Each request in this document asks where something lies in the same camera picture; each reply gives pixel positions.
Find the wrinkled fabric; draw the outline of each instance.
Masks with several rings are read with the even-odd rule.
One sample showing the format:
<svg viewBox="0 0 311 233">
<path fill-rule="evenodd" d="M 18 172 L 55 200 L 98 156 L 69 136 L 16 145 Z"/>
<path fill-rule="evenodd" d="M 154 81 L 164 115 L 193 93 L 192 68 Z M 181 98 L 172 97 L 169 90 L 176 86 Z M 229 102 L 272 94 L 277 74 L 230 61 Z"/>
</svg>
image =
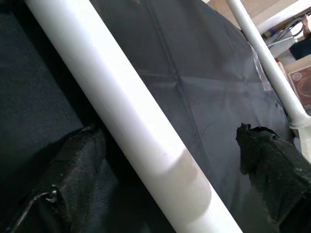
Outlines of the wrinkled fabric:
<svg viewBox="0 0 311 233">
<path fill-rule="evenodd" d="M 290 134 L 242 33 L 200 0 L 91 2 L 242 231 L 269 232 L 259 198 L 239 171 L 235 133 L 243 122 L 283 139 Z M 4 176 L 98 117 L 27 9 L 2 20 L 1 45 L 10 44 L 0 50 Z M 88 232 L 174 232 L 118 150 L 108 153 Z"/>
</svg>

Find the white pipe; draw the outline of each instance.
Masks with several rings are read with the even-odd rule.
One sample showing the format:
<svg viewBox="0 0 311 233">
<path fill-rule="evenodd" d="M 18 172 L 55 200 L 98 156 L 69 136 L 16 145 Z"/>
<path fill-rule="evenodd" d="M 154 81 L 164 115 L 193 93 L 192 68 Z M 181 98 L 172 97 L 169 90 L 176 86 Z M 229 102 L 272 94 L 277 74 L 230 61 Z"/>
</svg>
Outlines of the white pipe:
<svg viewBox="0 0 311 233">
<path fill-rule="evenodd" d="M 273 89 L 290 117 L 291 127 L 300 128 L 309 125 L 311 117 L 305 112 L 241 1 L 227 0 L 227 3 L 246 38 L 257 52 Z"/>
<path fill-rule="evenodd" d="M 240 233 L 91 3 L 26 3 L 174 229 Z"/>
<path fill-rule="evenodd" d="M 271 44 L 268 44 L 267 47 L 271 47 L 271 46 L 273 46 L 273 45 L 277 45 L 277 44 L 279 44 L 279 43 L 282 43 L 282 42 L 287 41 L 287 40 L 292 39 L 292 38 L 294 38 L 294 37 L 293 37 L 293 36 L 290 36 L 290 37 L 287 37 L 287 38 L 285 38 L 285 39 L 278 40 L 278 41 L 276 41 L 276 42 L 273 42 L 273 43 L 271 43 Z"/>
</svg>

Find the black fabric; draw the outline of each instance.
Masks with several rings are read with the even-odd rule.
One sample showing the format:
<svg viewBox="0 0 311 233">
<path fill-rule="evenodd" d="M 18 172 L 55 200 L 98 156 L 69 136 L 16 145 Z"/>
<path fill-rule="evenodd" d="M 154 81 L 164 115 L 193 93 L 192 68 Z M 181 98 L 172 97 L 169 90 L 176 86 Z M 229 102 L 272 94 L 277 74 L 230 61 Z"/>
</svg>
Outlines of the black fabric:
<svg viewBox="0 0 311 233">
<path fill-rule="evenodd" d="M 245 122 L 286 139 L 289 128 L 275 93 L 263 90 L 241 32 L 200 0 L 91 2 L 243 232 L 269 232 L 260 200 L 239 172 L 235 131 Z M 87 101 L 78 101 L 83 93 L 29 11 L 1 20 L 1 45 L 10 45 L 0 49 L 4 177 L 98 119 Z M 88 232 L 174 232 L 113 143 Z"/>
<path fill-rule="evenodd" d="M 25 195 L 26 200 L 15 199 L 5 215 L 1 211 L 0 231 L 84 232 L 95 182 L 104 165 L 105 146 L 100 129 L 89 126 L 77 131 L 47 162 L 44 173 L 37 176 L 38 182 Z"/>
<path fill-rule="evenodd" d="M 281 225 L 290 227 L 291 231 L 287 229 L 287 232 L 310 232 L 310 218 L 299 221 L 296 218 L 308 216 L 311 211 L 308 160 L 293 143 L 264 127 L 251 129 L 251 125 L 242 124 L 237 129 L 236 140 L 241 148 L 241 173 L 249 175 L 271 224 L 276 229 Z"/>
<path fill-rule="evenodd" d="M 22 5 L 24 0 L 0 0 L 0 13 L 9 13 L 16 6 Z"/>
<path fill-rule="evenodd" d="M 290 47 L 290 52 L 296 60 L 311 54 L 311 36 L 293 44 Z"/>
</svg>

